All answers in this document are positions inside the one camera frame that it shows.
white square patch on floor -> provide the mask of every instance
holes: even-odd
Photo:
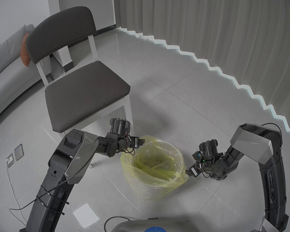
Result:
[[[88,227],[99,219],[90,209],[88,204],[80,207],[75,212],[73,212],[73,214],[84,228]]]

curtain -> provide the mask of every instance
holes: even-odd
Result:
[[[114,0],[114,7],[117,26],[207,59],[290,121],[289,0]]]

trash can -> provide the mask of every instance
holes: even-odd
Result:
[[[122,153],[123,173],[143,200],[159,199],[188,180],[182,153],[173,144],[146,135],[135,155]]]

white tile floor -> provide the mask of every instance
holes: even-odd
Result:
[[[175,144],[182,151],[187,167],[193,164],[191,155],[202,141],[215,138],[219,141],[219,151],[225,151],[238,125],[245,122],[279,124],[284,139],[282,155],[289,194],[290,133],[286,132],[282,121],[263,110],[260,102],[251,99],[246,90],[237,90],[231,80],[208,71],[205,64],[196,63],[192,56],[181,55],[178,50],[155,44],[147,37],[136,38],[115,29],[96,36],[95,43],[100,60],[131,86],[135,133]],[[69,50],[75,64],[71,71],[93,61],[88,41]],[[54,78],[64,76],[54,58],[51,60]],[[85,130],[103,135],[110,129],[112,117],[125,117],[124,109],[116,110]],[[16,198],[20,206],[24,206],[35,198],[46,175],[47,162],[60,140],[51,128],[42,83],[0,115],[1,232],[23,228],[8,211],[17,205],[6,178],[6,157],[23,144],[24,156],[13,164],[9,173]],[[117,215],[132,219],[182,217],[191,220],[201,232],[247,232],[259,228],[264,212],[258,165],[247,157],[241,159],[237,170],[224,181],[203,176],[190,178],[161,200],[143,201],[125,181],[119,155],[113,158],[95,155],[93,168],[75,185],[69,202],[56,232],[101,232],[104,221]],[[84,229],[73,212],[85,204],[99,220]],[[23,210],[26,219],[30,210],[31,206]],[[109,222],[108,231],[120,221]]]

gray upholstered chair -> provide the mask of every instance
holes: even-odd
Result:
[[[124,106],[131,122],[130,86],[98,61],[93,38],[95,22],[87,7],[78,6],[56,13],[40,23],[27,37],[26,47],[46,86],[45,98],[55,132],[62,137],[73,128],[83,129],[99,118]],[[88,36],[94,62],[49,85],[40,61],[49,54]]]

